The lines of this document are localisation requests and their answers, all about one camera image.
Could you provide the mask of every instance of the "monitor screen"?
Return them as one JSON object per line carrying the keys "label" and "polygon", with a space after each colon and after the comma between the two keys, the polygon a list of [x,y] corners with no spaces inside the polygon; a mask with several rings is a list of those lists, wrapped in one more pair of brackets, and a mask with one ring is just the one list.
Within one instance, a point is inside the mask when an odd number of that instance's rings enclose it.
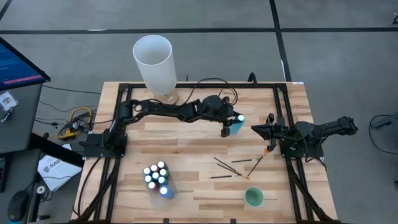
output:
{"label": "monitor screen", "polygon": [[0,42],[0,90],[43,83],[47,80],[48,76],[16,49],[4,40]]}

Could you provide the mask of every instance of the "paintbrush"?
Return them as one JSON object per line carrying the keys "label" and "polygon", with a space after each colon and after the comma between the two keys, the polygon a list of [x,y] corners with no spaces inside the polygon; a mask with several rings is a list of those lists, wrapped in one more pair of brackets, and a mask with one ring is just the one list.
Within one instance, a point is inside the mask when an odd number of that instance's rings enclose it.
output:
{"label": "paintbrush", "polygon": [[229,167],[230,169],[232,169],[232,170],[235,170],[235,171],[236,171],[236,169],[234,169],[234,168],[230,167],[229,165],[225,164],[225,163],[224,163],[224,162],[222,162],[221,160],[219,160],[219,159],[217,159],[217,158],[215,158],[215,157],[214,157],[214,159],[215,159],[215,160],[217,160],[218,162],[220,162],[220,163],[224,164],[225,166]]}
{"label": "paintbrush", "polygon": [[217,164],[217,165],[220,166],[220,167],[222,167],[222,168],[224,168],[224,169],[226,169],[226,170],[229,170],[229,171],[231,171],[231,172],[233,172],[233,173],[235,173],[235,174],[238,174],[238,175],[240,175],[241,177],[246,178],[247,180],[249,180],[248,177],[243,176],[242,174],[236,172],[235,170],[231,170],[230,168],[225,167],[225,166],[222,166],[222,165],[220,165],[220,164]]}
{"label": "paintbrush", "polygon": [[257,159],[242,159],[240,161],[232,161],[232,162],[248,162],[248,161],[257,161],[257,160],[259,160],[259,158],[257,158]]}
{"label": "paintbrush", "polygon": [[266,154],[267,154],[267,152],[264,153],[264,155],[262,155],[262,156],[260,157],[260,159],[256,162],[256,165],[254,165],[254,167],[250,170],[250,172],[249,172],[249,174],[248,174],[248,177],[250,176],[251,172],[253,172],[253,170],[256,168],[256,166],[258,165],[258,163],[261,161],[261,159],[262,159]]}
{"label": "paintbrush", "polygon": [[210,179],[215,179],[215,178],[225,178],[225,177],[239,177],[239,175],[225,175],[225,176],[217,176],[217,177],[210,177]]}

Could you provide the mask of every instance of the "white plastic tube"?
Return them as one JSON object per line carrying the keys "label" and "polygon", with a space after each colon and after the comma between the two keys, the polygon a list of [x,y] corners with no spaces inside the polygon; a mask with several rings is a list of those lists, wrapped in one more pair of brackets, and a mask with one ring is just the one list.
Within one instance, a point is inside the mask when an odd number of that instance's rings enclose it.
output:
{"label": "white plastic tube", "polygon": [[159,35],[145,36],[134,44],[132,54],[149,91],[162,96],[175,89],[177,77],[169,40]]}

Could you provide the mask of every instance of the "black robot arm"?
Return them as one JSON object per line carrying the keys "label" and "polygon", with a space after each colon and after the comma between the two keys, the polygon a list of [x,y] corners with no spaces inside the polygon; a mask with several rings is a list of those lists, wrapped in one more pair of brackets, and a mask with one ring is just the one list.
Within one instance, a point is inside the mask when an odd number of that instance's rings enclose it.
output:
{"label": "black robot arm", "polygon": [[273,121],[274,115],[271,113],[265,124],[251,126],[252,130],[264,140],[270,140],[268,151],[274,150],[276,139],[280,139],[281,145],[291,150],[303,149],[308,151],[309,148],[317,150],[328,136],[334,134],[352,135],[358,130],[354,124],[354,119],[345,116],[337,121],[321,125],[298,121],[291,128],[285,126],[283,117],[277,118],[276,124],[273,124]]}
{"label": "black robot arm", "polygon": [[229,127],[232,124],[242,122],[235,119],[241,114],[234,111],[229,97],[221,99],[217,95],[208,96],[202,102],[195,100],[178,106],[166,105],[153,99],[130,100],[121,105],[119,115],[118,122],[125,125],[136,123],[147,115],[173,117],[186,123],[192,123],[199,119],[216,121],[223,124],[221,130],[223,138],[229,136]]}
{"label": "black robot arm", "polygon": [[127,143],[126,126],[148,115],[173,117],[186,123],[199,119],[219,122],[223,124],[223,138],[229,136],[231,125],[243,122],[243,116],[234,111],[227,96],[221,99],[217,95],[211,95],[202,102],[195,100],[178,106],[167,105],[155,99],[129,100],[120,104],[117,118],[110,128],[105,129],[102,134],[89,134],[87,140],[80,143],[87,152],[85,156],[123,156]]}

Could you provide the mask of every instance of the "concrete floor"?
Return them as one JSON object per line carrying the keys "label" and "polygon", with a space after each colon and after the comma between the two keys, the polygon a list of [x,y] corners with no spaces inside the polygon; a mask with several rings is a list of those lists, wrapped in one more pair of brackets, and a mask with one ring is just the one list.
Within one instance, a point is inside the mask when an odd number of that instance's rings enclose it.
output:
{"label": "concrete floor", "polygon": [[[0,0],[0,7],[5,3]],[[391,27],[397,0],[278,0],[282,27]],[[184,27],[273,27],[266,0],[13,0],[0,30],[146,29]],[[140,34],[3,35],[51,77],[49,85],[101,91],[105,81],[139,81],[131,49]],[[174,47],[178,80],[220,77],[244,81],[284,80],[274,33],[164,34]],[[316,123],[341,116],[355,119],[352,137],[324,143],[338,217],[349,223],[396,223],[398,156],[371,145],[369,120],[398,111],[396,32],[284,33],[293,81],[303,81]],[[43,89],[42,101],[61,109],[97,105],[99,96]],[[39,105],[37,116],[68,114]],[[57,130],[35,124],[36,131]],[[392,147],[388,129],[374,133],[381,148]],[[78,177],[40,207],[50,222],[66,222]]]}

